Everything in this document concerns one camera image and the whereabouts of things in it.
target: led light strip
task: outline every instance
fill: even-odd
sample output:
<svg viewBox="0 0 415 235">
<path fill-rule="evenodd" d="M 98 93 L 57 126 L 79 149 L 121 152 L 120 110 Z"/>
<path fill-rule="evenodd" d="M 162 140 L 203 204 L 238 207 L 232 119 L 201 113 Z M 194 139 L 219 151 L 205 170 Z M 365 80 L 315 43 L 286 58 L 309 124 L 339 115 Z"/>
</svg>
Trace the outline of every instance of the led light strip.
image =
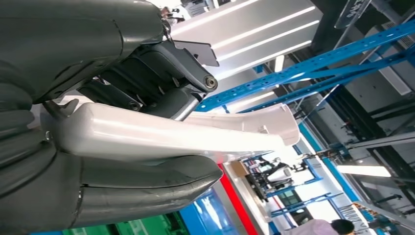
<svg viewBox="0 0 415 235">
<path fill-rule="evenodd" d="M 276 36 L 274 36 L 274 37 L 271 37 L 271 38 L 265 39 L 265 40 L 263 40 L 263 41 L 261 41 L 261 42 L 258 42 L 258 43 L 254 43 L 254 44 L 252 44 L 252 45 L 249 45 L 248 47 L 244 47 L 244 48 L 239 49 L 239 50 L 236 50 L 236 51 L 234 51 L 234 52 L 232 52 L 232 53 L 229 53 L 229 54 L 226 54 L 226 55 L 220 56 L 220 57 L 217 59 L 217 61 L 219 61 L 219 62 L 220 62 L 220 61 L 224 61 L 224 60 L 226 60 L 226 59 L 229 59 L 229 58 L 231 58 L 231 57 L 233 57 L 233 56 L 236 56 L 236 55 L 238 55 L 238 54 L 241 54 L 241 53 L 243 53 L 243 52 L 245 52 L 245 51 L 248 51 L 248 50 L 250 50 L 250 49 L 253 49 L 253 48 L 255 48 L 255 47 L 258 47 L 258 46 L 264 45 L 264 44 L 269 43 L 269 42 L 271 42 L 271 41 L 273 41 L 273 40 L 276 40 L 276 39 L 278 39 L 278 38 L 282 38 L 282 37 L 284 37 L 284 36 L 287 36 L 287 35 L 290 35 L 290 34 L 292 34 L 292 33 L 297 32 L 297 31 L 300 31 L 300 30 L 302 30 L 302 29 L 304 29 L 304 28 L 307 28 L 307 27 L 313 26 L 313 25 L 315 25 L 315 24 L 318 24 L 319 22 L 320 22 L 320 21 L 313 21 L 313 22 L 311 22 L 311 23 L 308 23 L 308 24 L 302 25 L 302 26 L 300 26 L 300 27 L 297 27 L 297 28 L 294 28 L 294 29 L 288 30 L 288 31 L 286 31 L 286 32 L 280 33 L 280 34 L 278 34 L 278 35 L 276 35 Z"/>
<path fill-rule="evenodd" d="M 236 11 L 238 9 L 241 9 L 242 7 L 248 6 L 248 5 L 250 5 L 250 4 L 254 3 L 254 2 L 257 2 L 257 1 L 259 1 L 259 0 L 248 0 L 248 1 L 244 2 L 244 3 L 235 5 L 233 7 L 230 7 L 228 9 L 226 9 L 226 10 L 220 11 L 220 12 L 218 12 L 216 14 L 213 14 L 213 15 L 210 15 L 210 16 L 207 16 L 207 17 L 204 17 L 204 18 L 201 18 L 200 20 L 195 21 L 193 23 L 190 23 L 189 25 L 186 25 L 186 26 L 184 26 L 182 28 L 178 28 L 176 30 L 173 30 L 171 32 L 171 36 L 178 35 L 180 33 L 183 33 L 185 31 L 188 31 L 190 29 L 193 29 L 193 28 L 195 28 L 197 26 L 201 26 L 203 24 L 206 24 L 207 22 L 213 21 L 213 20 L 215 20 L 215 19 L 217 19 L 219 17 L 222 17 L 222 16 L 224 16 L 226 14 L 229 14 L 229 13 L 231 13 L 233 11 Z"/>
<path fill-rule="evenodd" d="M 284 55 L 279 55 L 275 58 L 274 72 L 280 72 L 284 68 Z"/>
<path fill-rule="evenodd" d="M 268 92 L 268 93 L 265 93 L 265 94 L 256 96 L 256 97 L 251 98 L 251 99 L 248 99 L 248 100 L 235 102 L 233 104 L 231 103 L 230 105 L 228 105 L 228 109 L 235 110 L 235 109 L 241 108 L 241 107 L 243 107 L 243 106 L 245 106 L 247 104 L 254 103 L 254 102 L 258 101 L 258 100 L 267 98 L 267 97 L 272 96 L 272 95 L 275 95 L 275 93 L 274 92 Z"/>
<path fill-rule="evenodd" d="M 224 73 L 218 74 L 218 75 L 216 75 L 216 76 L 215 76 L 215 78 L 216 78 L 216 79 L 218 79 L 218 80 L 220 80 L 220 79 L 224 79 L 224 78 L 227 78 L 227 77 L 229 77 L 229 76 L 231 76 L 231 75 L 233 75 L 233 74 L 235 74 L 235 73 L 237 73 L 237 72 L 240 72 L 240 71 L 243 71 L 243 70 L 246 70 L 246 69 L 252 68 L 252 67 L 254 67 L 254 66 L 255 66 L 255 65 L 257 65 L 257 64 L 263 63 L 263 62 L 265 62 L 265 61 L 267 61 L 267 60 L 271 60 L 271 59 L 272 59 L 272 58 L 274 58 L 274 57 L 277 57 L 277 56 L 279 56 L 279 55 L 286 54 L 286 53 L 288 53 L 288 52 L 290 52 L 290 51 L 292 51 L 292 50 L 295 50 L 295 49 L 297 49 L 297 48 L 300 48 L 300 47 L 306 46 L 306 45 L 308 45 L 308 44 L 310 44 L 310 43 L 311 43 L 311 40 L 306 41 L 306 42 L 303 42 L 303 43 L 300 43 L 300 44 L 295 45 L 295 46 L 292 46 L 292 47 L 289 47 L 289 48 L 287 48 L 287 49 L 281 50 L 281 51 L 279 51 L 279 52 L 277 52 L 277 53 L 274 53 L 274 54 L 272 54 L 272 55 L 266 56 L 266 57 L 261 58 L 261 59 L 259 59 L 259 60 L 255 60 L 255 61 L 253 61 L 253 62 L 250 62 L 250 63 L 248 63 L 248 64 L 246 64 L 246 65 L 243 65 L 243 66 L 240 66 L 240 67 L 238 67 L 238 68 L 235 68 L 235 69 L 232 69 L 232 70 L 226 71 L 226 72 L 224 72 Z"/>
<path fill-rule="evenodd" d="M 265 29 L 267 29 L 267 28 L 270 28 L 270 27 L 272 27 L 272 26 L 275 26 L 275 25 L 277 25 L 277 24 L 280 24 L 280 23 L 282 23 L 282 22 L 285 22 L 285 21 L 287 21 L 287 20 L 290 20 L 290 19 L 292 19 L 292 18 L 295 18 L 295 17 L 300 16 L 300 15 L 302 15 L 302 14 L 305 14 L 305 13 L 307 13 L 307 12 L 310 12 L 310 11 L 312 11 L 312 10 L 314 10 L 314 9 L 316 9 L 316 7 L 315 7 L 315 6 L 309 7 L 309 8 L 307 8 L 307 9 L 304 9 L 304 10 L 302 10 L 302 11 L 296 12 L 296 13 L 294 13 L 294 14 L 291 14 L 291 15 L 289 15 L 289 16 L 286 16 L 286 17 L 281 18 L 281 19 L 279 19 L 279 20 L 276 20 L 276 21 L 274 21 L 274 22 L 268 23 L 268 24 L 263 25 L 263 26 L 261 26 L 261 27 L 258 27 L 258 28 L 256 28 L 256 29 L 253 29 L 253 30 L 247 31 L 247 32 L 245 32 L 245 33 L 239 34 L 239 35 L 234 36 L 234 37 L 231 37 L 231 38 L 229 38 L 229 39 L 226 39 L 226 40 L 224 40 L 224 41 L 221 41 L 221 42 L 219 42 L 219 43 L 216 43 L 216 44 L 212 45 L 212 49 L 218 49 L 218 48 L 220 48 L 220 47 L 226 46 L 226 45 L 231 44 L 231 43 L 233 43 L 233 42 L 236 42 L 236 41 L 238 41 L 238 40 L 240 40 L 240 39 L 246 38 L 246 37 L 251 36 L 251 35 L 253 35 L 253 34 L 255 34 L 255 33 L 258 33 L 258 32 L 260 32 L 260 31 L 263 31 L 263 30 L 265 30 Z"/>
<path fill-rule="evenodd" d="M 369 175 L 379 177 L 391 177 L 391 174 L 384 166 L 371 165 L 338 165 L 337 170 L 346 174 Z"/>
</svg>

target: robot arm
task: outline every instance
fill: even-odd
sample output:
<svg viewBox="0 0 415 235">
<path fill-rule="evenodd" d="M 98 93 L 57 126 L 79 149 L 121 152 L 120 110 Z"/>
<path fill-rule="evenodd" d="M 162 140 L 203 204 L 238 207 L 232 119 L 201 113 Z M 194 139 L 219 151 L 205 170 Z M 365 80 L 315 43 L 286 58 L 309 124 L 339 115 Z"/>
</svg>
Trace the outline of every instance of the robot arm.
<svg viewBox="0 0 415 235">
<path fill-rule="evenodd" d="M 0 234 L 176 211 L 222 176 L 204 157 L 146 166 L 71 155 L 45 130 L 27 127 L 32 104 L 71 90 L 175 120 L 214 91 L 216 80 L 187 50 L 162 42 L 168 27 L 152 4 L 5 0 L 0 31 Z"/>
<path fill-rule="evenodd" d="M 200 156 L 157 166 L 85 158 L 57 150 L 51 136 L 26 126 L 30 96 L 0 84 L 0 234 L 56 231 L 179 210 L 222 171 Z"/>
</svg>

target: metal frame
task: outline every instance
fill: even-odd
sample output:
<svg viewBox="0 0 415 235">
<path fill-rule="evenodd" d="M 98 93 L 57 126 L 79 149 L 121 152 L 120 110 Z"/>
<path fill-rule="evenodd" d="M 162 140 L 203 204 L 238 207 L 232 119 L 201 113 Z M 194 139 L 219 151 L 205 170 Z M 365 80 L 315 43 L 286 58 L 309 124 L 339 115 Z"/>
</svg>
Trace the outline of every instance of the metal frame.
<svg viewBox="0 0 415 235">
<path fill-rule="evenodd" d="M 257 93 L 259 91 L 263 91 L 268 88 L 272 88 L 275 85 L 296 82 L 305 78 L 317 78 L 319 76 L 323 77 L 328 75 L 336 75 L 335 77 L 330 78 L 329 81 L 326 80 L 321 84 L 316 84 L 315 87 L 310 86 L 305 89 L 301 89 L 299 91 L 295 91 L 291 94 L 288 94 L 291 98 L 285 97 L 285 101 L 281 100 L 280 97 L 276 100 L 267 102 L 264 105 L 258 105 L 252 109 L 244 110 L 243 112 L 265 108 L 270 105 L 277 104 L 278 102 L 288 102 L 296 99 L 301 99 L 303 97 L 307 97 L 310 94 L 315 94 L 320 90 L 325 90 L 334 87 L 338 84 L 344 84 L 356 77 L 365 75 L 370 72 L 374 72 L 376 70 L 390 66 L 392 64 L 399 63 L 403 60 L 412 59 L 414 47 L 411 47 L 404 52 L 398 53 L 396 55 L 382 59 L 380 61 L 366 61 L 364 64 L 356 66 L 348 66 L 339 69 L 324 70 L 318 72 L 314 71 L 320 70 L 328 65 L 340 62 L 346 58 L 360 54 L 372 48 L 376 48 L 378 46 L 394 42 L 412 33 L 415 33 L 415 21 L 409 21 L 405 24 L 398 25 L 378 34 L 364 38 L 360 41 L 353 42 L 344 47 L 340 47 L 336 50 L 324 53 L 304 62 L 298 63 L 294 66 L 284 69 L 281 72 L 269 74 L 265 77 L 253 80 L 251 82 L 237 86 L 233 89 L 211 96 L 203 100 L 201 104 L 197 107 L 196 111 L 207 112 L 214 108 L 221 107 L 222 105 L 226 105 L 230 102 L 244 98 L 248 95 Z"/>
<path fill-rule="evenodd" d="M 415 142 L 415 132 L 380 138 L 372 141 L 349 144 L 348 148 L 376 148 L 394 144 Z"/>
<path fill-rule="evenodd" d="M 342 194 L 343 193 L 337 193 L 337 194 L 332 195 L 331 192 L 330 192 L 330 193 L 320 195 L 318 197 L 311 198 L 310 200 L 307 200 L 307 201 L 298 202 L 298 203 L 295 203 L 295 204 L 290 205 L 288 207 L 282 208 L 280 210 L 272 211 L 271 212 L 271 217 L 277 217 L 277 216 L 284 215 L 284 214 L 287 214 L 287 213 L 290 213 L 290 212 L 295 212 L 299 209 L 306 208 L 308 204 L 311 204 L 311 203 L 314 203 L 314 202 L 323 202 L 323 201 L 326 201 L 326 200 L 330 200 L 331 198 L 337 197 L 337 196 L 342 195 Z"/>
<path fill-rule="evenodd" d="M 411 220 L 405 219 L 405 218 L 403 218 L 401 216 L 398 216 L 398 215 L 396 215 L 394 213 L 391 213 L 389 211 L 386 211 L 384 209 L 381 209 L 379 207 L 376 207 L 376 206 L 371 205 L 371 204 L 366 203 L 366 202 L 358 201 L 356 203 L 359 204 L 359 205 L 361 205 L 362 207 L 364 207 L 366 209 L 369 209 L 371 211 L 374 211 L 374 212 L 376 212 L 378 214 L 383 215 L 384 217 L 390 219 L 391 221 L 397 222 L 399 225 L 401 225 L 401 226 L 403 226 L 403 227 L 405 227 L 407 229 L 410 229 L 412 231 L 415 231 L 415 222 L 413 222 Z"/>
</svg>

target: silver metal rod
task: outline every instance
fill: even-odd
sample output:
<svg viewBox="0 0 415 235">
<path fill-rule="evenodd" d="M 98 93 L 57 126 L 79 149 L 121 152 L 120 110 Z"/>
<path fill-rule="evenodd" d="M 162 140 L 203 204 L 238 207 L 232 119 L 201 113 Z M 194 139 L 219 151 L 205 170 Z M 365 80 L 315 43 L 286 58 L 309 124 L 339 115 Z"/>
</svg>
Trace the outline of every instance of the silver metal rod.
<svg viewBox="0 0 415 235">
<path fill-rule="evenodd" d="M 349 144 L 348 148 L 375 148 L 394 144 L 415 142 L 415 132 L 380 138 L 372 141 Z"/>
<path fill-rule="evenodd" d="M 372 0 L 371 4 L 395 25 L 401 22 L 402 17 L 385 0 Z"/>
<path fill-rule="evenodd" d="M 363 206 L 363 207 L 365 207 L 365 208 L 367 208 L 367 209 L 369 209 L 369 210 L 372 210 L 374 212 L 377 212 L 377 213 L 383 215 L 384 217 L 386 217 L 386 218 L 390 219 L 391 221 L 401 225 L 402 227 L 405 227 L 407 229 L 415 231 L 415 222 L 413 222 L 413 221 L 410 221 L 410 220 L 408 220 L 404 217 L 401 217 L 397 214 L 391 213 L 389 211 L 386 211 L 384 209 L 381 209 L 379 207 L 376 207 L 376 206 L 374 206 L 372 204 L 369 204 L 369 203 L 366 203 L 366 202 L 358 201 L 356 203 Z"/>
<path fill-rule="evenodd" d="M 360 18 L 360 16 L 363 14 L 363 12 L 366 10 L 365 7 L 360 7 L 359 10 L 357 10 L 356 14 L 354 15 L 353 19 L 350 21 L 349 26 L 345 29 L 340 39 L 337 41 L 336 45 L 334 46 L 333 50 L 339 48 L 345 38 L 347 37 L 349 31 L 351 30 L 352 26 L 356 23 L 356 21 Z"/>
<path fill-rule="evenodd" d="M 365 54 L 365 56 L 363 57 L 363 59 L 359 62 L 359 65 L 363 64 L 365 61 L 367 61 L 373 54 L 375 54 L 375 52 L 380 48 L 380 46 L 377 46 L 375 48 L 373 48 L 371 51 L 369 51 L 368 53 Z"/>
</svg>

